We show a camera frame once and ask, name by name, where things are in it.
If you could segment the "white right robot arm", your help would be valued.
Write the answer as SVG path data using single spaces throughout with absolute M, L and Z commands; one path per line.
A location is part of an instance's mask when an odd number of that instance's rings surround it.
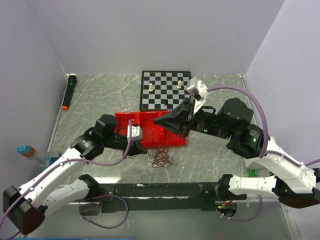
M 320 170 L 292 159 L 271 137 L 267 138 L 267 149 L 263 153 L 264 132 L 251 123 L 253 110 L 243 101 L 228 99 L 219 111 L 208 112 L 209 106 L 195 108 L 196 101 L 185 98 L 178 107 L 153 122 L 182 139 L 190 131 L 226 139 L 226 147 L 234 154 L 258 163 L 273 174 L 266 177 L 223 174 L 215 190 L 206 196 L 208 199 L 228 201 L 260 195 L 276 198 L 296 209 L 320 203 L 320 191 L 316 188 Z

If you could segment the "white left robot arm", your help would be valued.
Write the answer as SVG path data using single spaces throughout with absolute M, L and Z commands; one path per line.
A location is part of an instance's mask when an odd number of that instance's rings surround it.
M 60 207 L 75 200 L 95 200 L 99 195 L 99 184 L 89 175 L 79 177 L 66 187 L 58 186 L 87 164 L 103 166 L 94 158 L 106 148 L 122 151 L 120 159 L 110 163 L 111 167 L 120 164 L 127 156 L 147 153 L 140 142 L 142 129 L 134 118 L 128 120 L 125 135 L 116 132 L 116 128 L 118 121 L 115 116 L 102 115 L 46 170 L 20 187 L 11 185 L 5 189 L 2 195 L 3 217 L 8 218 L 19 233 L 28 235 Z

